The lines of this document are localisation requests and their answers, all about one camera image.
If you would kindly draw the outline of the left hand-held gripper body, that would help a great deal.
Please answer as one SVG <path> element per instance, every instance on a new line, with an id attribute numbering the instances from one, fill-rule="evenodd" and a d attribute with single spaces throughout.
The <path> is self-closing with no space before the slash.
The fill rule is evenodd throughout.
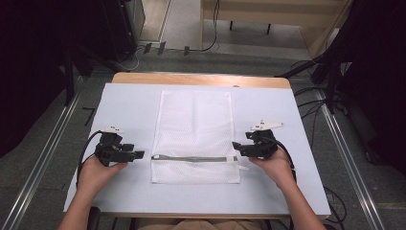
<path id="1" fill-rule="evenodd" d="M 135 159 L 135 151 L 122 151 L 123 137 L 120 133 L 121 131 L 114 127 L 101 130 L 101 138 L 94 154 L 105 166 L 109 166 L 111 162 L 126 163 Z"/>

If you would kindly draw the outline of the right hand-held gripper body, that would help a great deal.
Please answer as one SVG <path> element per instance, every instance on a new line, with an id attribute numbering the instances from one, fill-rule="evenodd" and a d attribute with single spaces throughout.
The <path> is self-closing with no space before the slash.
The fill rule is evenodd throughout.
<path id="1" fill-rule="evenodd" d="M 251 130 L 246 132 L 245 136 L 254 144 L 245 146 L 244 149 L 251 149 L 252 157 L 270 158 L 278 148 L 283 149 L 282 143 L 276 139 L 272 129 L 283 126 L 284 123 L 266 121 L 251 126 Z"/>

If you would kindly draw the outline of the white mesh laundry bag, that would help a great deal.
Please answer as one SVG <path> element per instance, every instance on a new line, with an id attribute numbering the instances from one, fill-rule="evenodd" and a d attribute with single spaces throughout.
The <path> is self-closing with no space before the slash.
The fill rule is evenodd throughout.
<path id="1" fill-rule="evenodd" d="M 229 92 L 164 91 L 151 153 L 159 184 L 238 184 Z"/>

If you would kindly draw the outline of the person's left hand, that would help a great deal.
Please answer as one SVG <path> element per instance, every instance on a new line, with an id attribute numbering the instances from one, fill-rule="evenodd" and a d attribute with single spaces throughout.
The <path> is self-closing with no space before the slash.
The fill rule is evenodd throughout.
<path id="1" fill-rule="evenodd" d="M 80 171 L 78 190 L 95 195 L 106 186 L 115 174 L 126 166 L 127 163 L 105 166 L 96 156 L 91 156 L 85 161 Z"/>

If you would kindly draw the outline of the person's right hand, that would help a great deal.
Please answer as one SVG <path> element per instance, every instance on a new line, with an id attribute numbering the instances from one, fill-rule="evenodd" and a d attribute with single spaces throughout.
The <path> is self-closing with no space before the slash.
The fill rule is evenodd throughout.
<path id="1" fill-rule="evenodd" d="M 249 161 L 263 169 L 282 191 L 285 192 L 296 186 L 289 160 L 281 148 L 278 148 L 268 159 L 250 157 Z"/>

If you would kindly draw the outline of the white table cover sheet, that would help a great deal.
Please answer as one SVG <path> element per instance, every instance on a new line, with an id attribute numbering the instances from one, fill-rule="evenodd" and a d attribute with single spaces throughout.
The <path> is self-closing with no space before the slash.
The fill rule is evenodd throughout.
<path id="1" fill-rule="evenodd" d="M 256 165 L 240 157 L 238 184 L 170 185 L 151 181 L 150 158 L 163 84 L 109 83 L 101 95 L 92 128 L 117 127 L 124 141 L 146 156 L 116 174 L 97 195 L 95 206 L 106 215 L 137 218 L 267 219 L 288 215 L 281 190 Z M 294 162 L 297 182 L 313 211 L 322 219 L 330 211 L 304 126 L 290 88 L 230 87 L 235 137 L 259 121 L 279 122 L 276 138 Z"/>

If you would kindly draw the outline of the black chair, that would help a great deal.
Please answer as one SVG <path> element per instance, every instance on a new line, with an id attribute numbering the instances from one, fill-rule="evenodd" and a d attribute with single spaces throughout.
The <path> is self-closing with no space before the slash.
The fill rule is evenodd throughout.
<path id="1" fill-rule="evenodd" d="M 90 208 L 87 230 L 98 230 L 101 218 L 101 210 L 98 207 L 92 206 Z"/>

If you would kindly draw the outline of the wooden table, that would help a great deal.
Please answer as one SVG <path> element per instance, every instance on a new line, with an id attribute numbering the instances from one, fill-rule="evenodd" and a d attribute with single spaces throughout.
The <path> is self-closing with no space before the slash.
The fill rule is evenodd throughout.
<path id="1" fill-rule="evenodd" d="M 253 87 L 253 88 L 290 88 L 288 80 L 283 78 L 260 78 L 227 75 L 199 75 L 199 74 L 168 74 L 168 73 L 118 73 L 112 83 L 124 84 L 163 84 L 171 89 L 209 89 L 219 91 L 228 90 L 230 87 Z M 196 218 L 173 218 L 173 219 L 196 219 Z M 235 219 L 235 218 L 206 218 L 206 219 Z"/>

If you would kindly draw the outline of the black metal stand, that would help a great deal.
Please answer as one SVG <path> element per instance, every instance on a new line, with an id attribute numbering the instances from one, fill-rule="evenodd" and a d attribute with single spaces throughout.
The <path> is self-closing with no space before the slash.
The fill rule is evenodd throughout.
<path id="1" fill-rule="evenodd" d="M 89 77 L 93 72 L 93 68 L 90 62 L 87 60 L 91 58 L 97 63 L 112 70 L 114 73 L 121 72 L 121 69 L 109 62 L 108 60 L 102 58 L 94 51 L 82 46 L 82 45 L 70 45 L 64 48 L 64 75 L 66 78 L 66 101 L 65 104 L 68 105 L 75 95 L 74 86 L 74 69 L 77 69 L 82 76 Z"/>
<path id="2" fill-rule="evenodd" d="M 322 54 L 317 56 L 312 60 L 306 60 L 304 64 L 279 75 L 279 78 L 290 79 L 291 77 L 303 72 L 316 65 L 316 69 L 311 75 L 311 82 L 314 84 L 321 84 L 325 79 L 327 79 L 327 91 L 326 98 L 324 102 L 327 106 L 328 111 L 333 114 L 333 97 L 336 89 L 336 83 L 341 76 L 341 62 L 339 59 L 333 55 Z"/>

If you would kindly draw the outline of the black curtain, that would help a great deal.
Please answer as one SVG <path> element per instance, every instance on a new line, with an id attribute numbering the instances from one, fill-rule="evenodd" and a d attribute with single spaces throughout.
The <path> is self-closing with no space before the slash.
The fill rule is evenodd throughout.
<path id="1" fill-rule="evenodd" d="M 353 0 L 324 54 L 341 62 L 336 90 L 367 155 L 406 176 L 406 0 Z"/>
<path id="2" fill-rule="evenodd" d="M 62 91 L 64 48 L 118 60 L 138 45 L 136 0 L 0 0 L 0 158 Z"/>

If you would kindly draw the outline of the light wooden bench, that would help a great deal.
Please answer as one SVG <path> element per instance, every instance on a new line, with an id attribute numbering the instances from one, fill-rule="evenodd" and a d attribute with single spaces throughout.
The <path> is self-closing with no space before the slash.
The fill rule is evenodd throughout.
<path id="1" fill-rule="evenodd" d="M 312 58 L 340 27 L 353 0 L 219 0 L 218 19 L 299 26 Z"/>

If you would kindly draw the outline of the metal floor rail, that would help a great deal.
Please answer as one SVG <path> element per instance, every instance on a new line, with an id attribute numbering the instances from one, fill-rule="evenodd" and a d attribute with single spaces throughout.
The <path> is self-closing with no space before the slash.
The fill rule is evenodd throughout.
<path id="1" fill-rule="evenodd" d="M 312 121 L 312 150 L 320 167 L 332 218 L 342 230 L 387 230 L 371 190 L 334 114 L 321 103 Z"/>
<path id="2" fill-rule="evenodd" d="M 50 161 L 56 151 L 57 144 L 67 127 L 70 118 L 78 104 L 79 96 L 85 82 L 84 76 L 79 76 L 74 84 L 77 89 L 71 102 L 64 106 L 61 114 L 49 136 L 47 142 L 39 154 L 30 175 L 28 176 L 24 186 L 18 193 L 17 199 L 14 202 L 5 223 L 1 230 L 17 230 L 21 219 L 24 217 L 27 208 L 29 207 L 34 194 L 39 186 Z"/>

